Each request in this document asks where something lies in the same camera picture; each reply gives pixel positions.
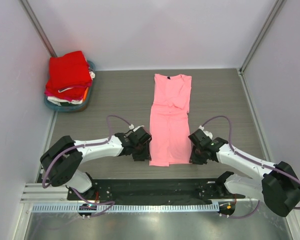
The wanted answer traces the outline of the pink t-shirt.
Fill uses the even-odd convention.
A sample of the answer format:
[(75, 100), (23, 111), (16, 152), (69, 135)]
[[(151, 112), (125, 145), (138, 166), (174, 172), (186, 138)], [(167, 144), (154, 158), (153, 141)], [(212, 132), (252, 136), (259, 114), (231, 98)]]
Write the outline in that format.
[(192, 77), (154, 75), (154, 99), (150, 110), (150, 166), (188, 164), (192, 151), (188, 114)]

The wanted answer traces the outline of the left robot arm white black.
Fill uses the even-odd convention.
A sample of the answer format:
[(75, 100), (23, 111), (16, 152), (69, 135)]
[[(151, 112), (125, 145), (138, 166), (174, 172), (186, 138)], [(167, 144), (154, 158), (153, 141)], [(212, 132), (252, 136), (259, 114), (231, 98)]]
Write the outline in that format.
[(151, 140), (151, 134), (143, 125), (103, 139), (81, 141), (63, 136), (40, 158), (45, 171), (42, 187), (65, 185), (80, 194), (90, 193), (93, 180), (88, 173), (79, 170), (81, 164), (120, 156), (132, 156), (134, 161), (149, 160)]

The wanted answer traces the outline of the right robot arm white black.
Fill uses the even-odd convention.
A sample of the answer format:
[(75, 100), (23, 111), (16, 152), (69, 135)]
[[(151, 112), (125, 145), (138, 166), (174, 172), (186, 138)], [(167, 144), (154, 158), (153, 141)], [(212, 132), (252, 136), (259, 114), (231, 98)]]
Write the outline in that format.
[(203, 127), (189, 135), (190, 162), (197, 165), (214, 161), (237, 169), (244, 176), (226, 171), (215, 181), (220, 196), (242, 195), (263, 202), (273, 213), (286, 217), (300, 202), (300, 180), (286, 162), (271, 163), (234, 148)]

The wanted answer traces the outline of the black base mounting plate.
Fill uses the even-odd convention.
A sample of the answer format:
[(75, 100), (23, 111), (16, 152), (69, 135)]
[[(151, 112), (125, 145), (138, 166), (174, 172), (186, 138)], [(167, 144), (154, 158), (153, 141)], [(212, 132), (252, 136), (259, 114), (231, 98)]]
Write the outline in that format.
[(219, 193), (215, 178), (94, 179), (82, 197), (125, 206), (208, 205), (213, 200), (244, 199), (241, 194)]

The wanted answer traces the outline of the orange folded t-shirt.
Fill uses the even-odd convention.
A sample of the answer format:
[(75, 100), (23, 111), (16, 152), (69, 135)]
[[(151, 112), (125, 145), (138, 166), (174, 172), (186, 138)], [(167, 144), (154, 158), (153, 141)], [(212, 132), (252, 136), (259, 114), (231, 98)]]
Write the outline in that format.
[(85, 90), (85, 92), (84, 92), (84, 95), (83, 95), (83, 99), (82, 99), (83, 102), (86, 101), (86, 99), (88, 97), (88, 94), (89, 94), (89, 91), (90, 91), (90, 88), (87, 87), (86, 90)]

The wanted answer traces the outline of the white folded t-shirt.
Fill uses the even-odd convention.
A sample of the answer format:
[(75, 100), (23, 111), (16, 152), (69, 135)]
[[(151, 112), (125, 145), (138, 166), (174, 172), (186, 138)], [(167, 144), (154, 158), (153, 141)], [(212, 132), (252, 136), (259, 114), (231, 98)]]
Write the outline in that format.
[(61, 99), (55, 96), (48, 96), (47, 100), (55, 105), (60, 106), (61, 103), (67, 103), (67, 104), (72, 104), (72, 105), (80, 105), (83, 103), (83, 100), (66, 100), (66, 99)]

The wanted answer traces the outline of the teal plastic basket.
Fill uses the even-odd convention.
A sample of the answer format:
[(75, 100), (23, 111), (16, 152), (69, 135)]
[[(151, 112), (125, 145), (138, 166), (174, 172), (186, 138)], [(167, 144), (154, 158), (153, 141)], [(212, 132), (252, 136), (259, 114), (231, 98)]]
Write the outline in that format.
[(91, 84), (91, 86), (88, 87), (88, 88), (90, 88), (90, 90), (89, 90), (89, 93), (88, 93), (86, 101), (83, 101), (82, 104), (77, 104), (77, 105), (75, 105), (75, 104), (69, 104), (69, 103), (61, 103), (61, 105), (56, 105), (56, 104), (53, 104), (52, 102), (50, 102), (50, 101), (47, 100), (48, 96), (46, 96), (45, 92), (44, 92), (44, 99), (43, 100), (44, 100), (44, 104), (48, 108), (50, 108), (50, 109), (52, 109), (54, 111), (60, 111), (60, 112), (75, 112), (75, 111), (81, 111), (81, 110), (83, 110), (86, 107), (86, 105), (88, 104), (88, 101), (89, 101), (89, 97), (90, 97), (90, 93), (91, 93), (91, 87), (92, 87), (93, 81), (94, 81), (94, 79), (96, 77), (96, 74), (95, 74), (95, 65), (91, 61), (87, 60), (87, 62), (89, 64), (89, 73), (90, 73), (90, 76), (92, 78), (92, 84)]

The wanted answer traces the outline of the red folded t-shirt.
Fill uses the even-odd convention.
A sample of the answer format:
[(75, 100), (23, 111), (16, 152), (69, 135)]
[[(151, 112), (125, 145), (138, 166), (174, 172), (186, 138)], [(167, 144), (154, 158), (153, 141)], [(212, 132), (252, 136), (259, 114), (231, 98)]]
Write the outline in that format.
[(62, 93), (73, 88), (87, 88), (92, 84), (89, 64), (82, 51), (51, 57), (48, 63), (49, 80), (46, 89)]

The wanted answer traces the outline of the aluminium frame rail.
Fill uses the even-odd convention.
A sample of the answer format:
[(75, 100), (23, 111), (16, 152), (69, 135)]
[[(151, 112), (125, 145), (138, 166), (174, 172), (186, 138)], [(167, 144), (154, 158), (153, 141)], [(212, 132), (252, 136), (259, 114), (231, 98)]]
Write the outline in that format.
[(27, 183), (21, 195), (21, 203), (59, 203), (67, 201), (65, 186), (43, 188), (41, 183)]

